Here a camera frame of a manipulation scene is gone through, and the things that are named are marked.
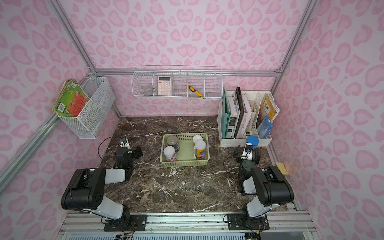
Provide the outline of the aluminium front frame rail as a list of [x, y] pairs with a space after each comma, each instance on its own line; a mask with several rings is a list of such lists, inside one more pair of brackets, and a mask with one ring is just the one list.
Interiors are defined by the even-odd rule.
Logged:
[[223, 217], [228, 213], [144, 213], [145, 231], [104, 232], [99, 216], [70, 213], [57, 240], [318, 240], [308, 212], [269, 212], [269, 230], [230, 231]]

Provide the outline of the green red booklet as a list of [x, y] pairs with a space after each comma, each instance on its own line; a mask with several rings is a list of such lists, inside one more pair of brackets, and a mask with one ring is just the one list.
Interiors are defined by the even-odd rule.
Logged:
[[53, 106], [53, 111], [62, 117], [77, 117], [90, 100], [89, 95], [75, 79], [67, 80]]

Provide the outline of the white orange calculator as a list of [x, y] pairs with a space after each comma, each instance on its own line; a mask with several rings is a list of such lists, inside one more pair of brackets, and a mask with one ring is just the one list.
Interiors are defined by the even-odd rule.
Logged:
[[159, 96], [172, 95], [172, 78], [170, 76], [158, 77], [158, 95]]

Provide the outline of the red white lidded can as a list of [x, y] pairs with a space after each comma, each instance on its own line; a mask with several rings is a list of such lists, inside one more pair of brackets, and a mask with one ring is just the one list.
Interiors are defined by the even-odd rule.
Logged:
[[167, 146], [164, 148], [163, 154], [168, 162], [176, 162], [177, 154], [173, 146]]

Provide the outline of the dark blue metal can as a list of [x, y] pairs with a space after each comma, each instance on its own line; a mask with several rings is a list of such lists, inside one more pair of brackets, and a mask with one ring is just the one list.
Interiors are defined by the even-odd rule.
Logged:
[[171, 135], [167, 138], [167, 144], [168, 146], [173, 147], [176, 153], [180, 151], [179, 139], [175, 135]]

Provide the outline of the light green plastic basket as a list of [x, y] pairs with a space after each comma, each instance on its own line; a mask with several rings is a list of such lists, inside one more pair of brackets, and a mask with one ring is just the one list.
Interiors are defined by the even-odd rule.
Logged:
[[[176, 153], [177, 161], [168, 161], [164, 155], [164, 149], [168, 146], [167, 139], [170, 136], [178, 138], [180, 150]], [[204, 160], [196, 160], [194, 157], [194, 136], [201, 136], [207, 144], [207, 155]], [[207, 133], [165, 134], [162, 139], [160, 162], [166, 168], [206, 166], [210, 160], [209, 137]]]

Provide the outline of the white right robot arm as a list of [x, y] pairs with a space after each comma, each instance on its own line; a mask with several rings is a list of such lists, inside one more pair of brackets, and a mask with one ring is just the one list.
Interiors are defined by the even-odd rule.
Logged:
[[256, 147], [238, 146], [233, 157], [240, 164], [238, 192], [243, 196], [254, 196], [242, 210], [244, 217], [261, 218], [271, 210], [294, 201], [294, 190], [280, 169], [277, 166], [263, 169], [258, 165], [260, 154]]

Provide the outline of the white lid yellow can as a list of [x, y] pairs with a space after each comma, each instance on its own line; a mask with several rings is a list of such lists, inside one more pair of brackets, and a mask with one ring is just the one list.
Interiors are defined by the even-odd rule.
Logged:
[[203, 140], [203, 137], [200, 136], [200, 135], [193, 136], [193, 143], [194, 143], [194, 145], [196, 144], [196, 142], [202, 141], [202, 140]]

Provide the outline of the yellow sticky note pad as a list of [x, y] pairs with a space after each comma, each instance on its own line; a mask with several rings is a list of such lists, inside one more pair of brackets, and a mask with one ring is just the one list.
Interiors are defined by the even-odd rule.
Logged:
[[280, 170], [280, 172], [283, 175], [285, 175], [285, 176], [288, 175], [288, 171], [287, 171], [287, 169], [286, 169], [286, 167], [285, 167], [285, 165], [283, 163], [276, 163], [276, 167]]

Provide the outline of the pink white book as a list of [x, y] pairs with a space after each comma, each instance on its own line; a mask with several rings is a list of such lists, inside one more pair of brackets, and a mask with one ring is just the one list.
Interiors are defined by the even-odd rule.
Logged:
[[244, 112], [243, 119], [242, 119], [241, 125], [239, 127], [239, 131], [237, 134], [238, 139], [245, 138], [246, 130], [247, 130], [248, 124], [252, 118], [252, 112], [253, 112], [247, 94], [245, 94], [245, 93], [242, 94], [242, 97], [243, 97], [245, 112]]

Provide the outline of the yellow orange lidded can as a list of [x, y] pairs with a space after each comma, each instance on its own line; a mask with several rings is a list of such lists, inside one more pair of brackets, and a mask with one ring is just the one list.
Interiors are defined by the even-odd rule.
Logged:
[[198, 140], [195, 143], [195, 158], [196, 160], [205, 160], [207, 156], [207, 143], [203, 140]]

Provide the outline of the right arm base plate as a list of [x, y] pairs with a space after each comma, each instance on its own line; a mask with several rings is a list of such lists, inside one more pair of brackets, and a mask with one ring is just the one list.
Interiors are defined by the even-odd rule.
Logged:
[[250, 218], [242, 214], [226, 214], [223, 221], [228, 224], [230, 231], [252, 230], [262, 232], [270, 229], [267, 216]]

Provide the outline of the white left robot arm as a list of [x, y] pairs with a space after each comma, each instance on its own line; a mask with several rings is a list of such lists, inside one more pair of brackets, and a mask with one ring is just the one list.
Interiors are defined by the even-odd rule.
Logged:
[[134, 160], [143, 156], [141, 147], [120, 147], [116, 151], [117, 165], [113, 169], [77, 169], [61, 199], [65, 210], [85, 211], [109, 221], [129, 222], [128, 207], [105, 196], [105, 186], [130, 180]]

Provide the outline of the black binder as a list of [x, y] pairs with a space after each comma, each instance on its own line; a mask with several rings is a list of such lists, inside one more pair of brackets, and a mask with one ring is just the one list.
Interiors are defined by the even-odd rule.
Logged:
[[235, 133], [234, 138], [238, 138], [238, 134], [240, 131], [240, 127], [242, 124], [242, 120], [244, 117], [245, 109], [244, 109], [244, 101], [243, 101], [243, 95], [240, 87], [236, 88], [236, 91], [233, 95], [236, 111], [237, 111], [237, 120], [236, 120], [236, 126], [235, 126]]

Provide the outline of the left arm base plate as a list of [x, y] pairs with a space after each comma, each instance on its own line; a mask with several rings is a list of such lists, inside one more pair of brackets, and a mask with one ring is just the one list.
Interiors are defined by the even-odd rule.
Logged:
[[104, 232], [143, 232], [147, 225], [148, 215], [130, 215], [128, 218], [123, 216], [118, 220], [106, 220]]

